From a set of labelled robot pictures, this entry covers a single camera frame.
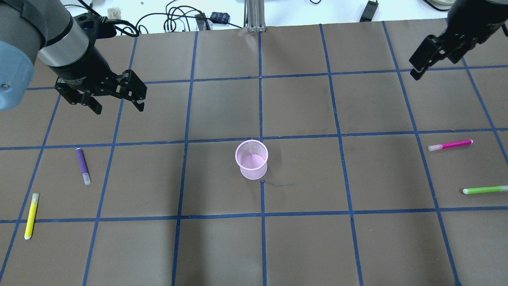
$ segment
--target white floor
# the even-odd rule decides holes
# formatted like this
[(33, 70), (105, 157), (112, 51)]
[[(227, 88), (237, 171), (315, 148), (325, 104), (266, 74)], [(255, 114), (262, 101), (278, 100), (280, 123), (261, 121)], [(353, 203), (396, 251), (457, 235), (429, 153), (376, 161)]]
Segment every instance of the white floor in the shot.
[[(61, 0), (63, 4), (79, 4), (77, 0)], [(93, 0), (94, 9), (101, 15), (107, 15), (107, 9), (119, 7), (122, 19), (135, 24), (148, 13), (164, 13), (170, 1), (158, 0)], [(423, 0), (378, 0), (379, 6), (374, 21), (436, 19), (446, 18), (446, 12), (435, 11)], [(267, 26), (292, 26), (327, 23), (358, 22), (367, 0), (322, 0), (315, 5), (309, 0), (265, 0), (265, 22)], [(177, 0), (172, 6), (188, 5), (203, 11), (208, 17), (212, 12), (229, 13), (230, 22), (243, 26), (243, 0)], [(77, 7), (69, 7), (73, 16), (84, 13)], [(163, 33), (165, 15), (148, 16), (140, 24), (150, 33)], [(191, 30), (197, 29), (196, 21), (189, 19)], [(178, 21), (178, 30), (183, 29)], [(213, 30), (232, 28), (228, 25), (214, 24)]]

